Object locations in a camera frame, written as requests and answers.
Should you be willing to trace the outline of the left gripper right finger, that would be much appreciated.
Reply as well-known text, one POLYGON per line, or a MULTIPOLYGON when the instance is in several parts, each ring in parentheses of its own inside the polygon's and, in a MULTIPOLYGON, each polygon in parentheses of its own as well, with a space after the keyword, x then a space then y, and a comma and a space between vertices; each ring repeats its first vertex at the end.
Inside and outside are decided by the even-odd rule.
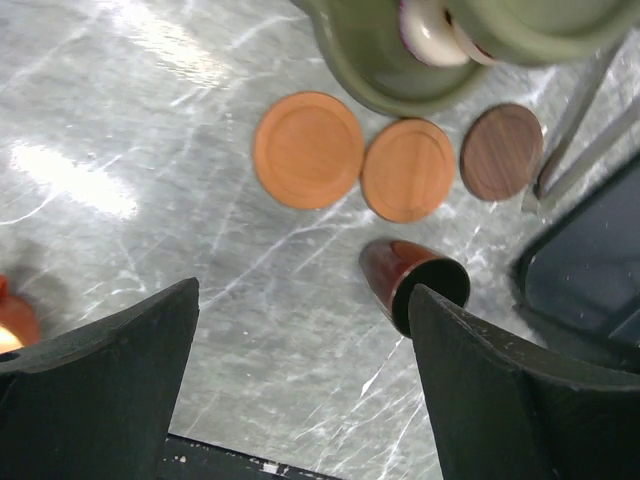
POLYGON ((424 285, 408 307, 444 478, 638 478, 638 375, 542 348, 424 285))

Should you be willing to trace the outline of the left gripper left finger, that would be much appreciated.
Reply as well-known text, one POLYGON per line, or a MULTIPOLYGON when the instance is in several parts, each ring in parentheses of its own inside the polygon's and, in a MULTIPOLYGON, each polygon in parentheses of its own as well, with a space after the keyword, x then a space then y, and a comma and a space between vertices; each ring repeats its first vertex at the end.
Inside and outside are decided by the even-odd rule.
POLYGON ((198 317, 188 278, 2 354, 2 478, 155 478, 198 317))

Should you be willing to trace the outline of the dark metal cup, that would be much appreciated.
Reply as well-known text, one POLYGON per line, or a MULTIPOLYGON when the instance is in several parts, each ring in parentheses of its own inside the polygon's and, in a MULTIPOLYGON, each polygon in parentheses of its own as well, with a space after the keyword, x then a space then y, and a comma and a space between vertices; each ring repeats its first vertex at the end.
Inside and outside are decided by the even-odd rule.
POLYGON ((407 240, 375 239, 362 249, 363 276, 394 328, 411 336, 409 299, 421 284, 464 307, 471 293, 466 269, 456 260, 407 240))

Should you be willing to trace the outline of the light wooden coaster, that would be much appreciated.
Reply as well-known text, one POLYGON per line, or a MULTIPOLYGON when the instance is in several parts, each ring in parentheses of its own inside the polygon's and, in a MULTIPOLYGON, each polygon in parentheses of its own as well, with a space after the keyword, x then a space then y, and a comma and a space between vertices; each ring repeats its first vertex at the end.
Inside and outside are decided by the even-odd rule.
POLYGON ((455 152, 434 123, 403 119, 371 142, 361 173, 368 206, 394 223, 416 222, 448 197, 455 178, 455 152))
POLYGON ((253 141, 254 170, 283 205, 326 208, 354 186, 364 150, 362 129, 346 105, 325 93, 296 92, 261 118, 253 141))

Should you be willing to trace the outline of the dark wooden coaster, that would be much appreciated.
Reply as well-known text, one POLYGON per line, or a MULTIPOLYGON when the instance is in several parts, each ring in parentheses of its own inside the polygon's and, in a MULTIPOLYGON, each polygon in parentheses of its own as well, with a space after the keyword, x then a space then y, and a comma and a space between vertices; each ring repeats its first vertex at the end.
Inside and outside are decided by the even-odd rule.
POLYGON ((483 201, 504 201, 529 184, 542 156, 541 125, 528 108, 497 104, 467 131, 460 152, 460 173, 467 190, 483 201))

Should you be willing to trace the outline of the white cream donut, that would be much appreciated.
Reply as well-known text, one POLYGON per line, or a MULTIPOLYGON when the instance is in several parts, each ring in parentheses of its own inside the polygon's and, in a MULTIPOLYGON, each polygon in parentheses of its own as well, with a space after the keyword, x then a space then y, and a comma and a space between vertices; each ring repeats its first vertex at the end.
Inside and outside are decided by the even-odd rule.
POLYGON ((444 1, 401 1, 399 25, 407 49, 428 66, 458 67, 471 60, 456 42, 444 1))

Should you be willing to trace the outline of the green three-tier serving stand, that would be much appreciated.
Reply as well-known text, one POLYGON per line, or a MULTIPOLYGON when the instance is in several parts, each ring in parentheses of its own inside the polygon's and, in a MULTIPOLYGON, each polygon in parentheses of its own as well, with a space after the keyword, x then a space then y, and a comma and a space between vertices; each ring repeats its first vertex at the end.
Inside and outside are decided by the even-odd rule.
POLYGON ((639 22, 636 1, 299 1, 340 85, 399 117, 444 110, 489 67, 587 57, 639 22))

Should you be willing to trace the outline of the chocolate sprinkled donut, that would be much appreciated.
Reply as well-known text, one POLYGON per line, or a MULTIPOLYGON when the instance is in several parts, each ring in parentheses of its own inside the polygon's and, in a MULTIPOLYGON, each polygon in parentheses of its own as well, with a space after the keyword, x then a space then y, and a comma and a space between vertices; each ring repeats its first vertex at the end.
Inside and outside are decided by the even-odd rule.
POLYGON ((472 38, 464 31, 455 16, 451 17, 451 26, 454 37, 458 46, 476 63, 485 66, 495 66, 502 63, 501 60, 489 54, 481 48, 472 38))

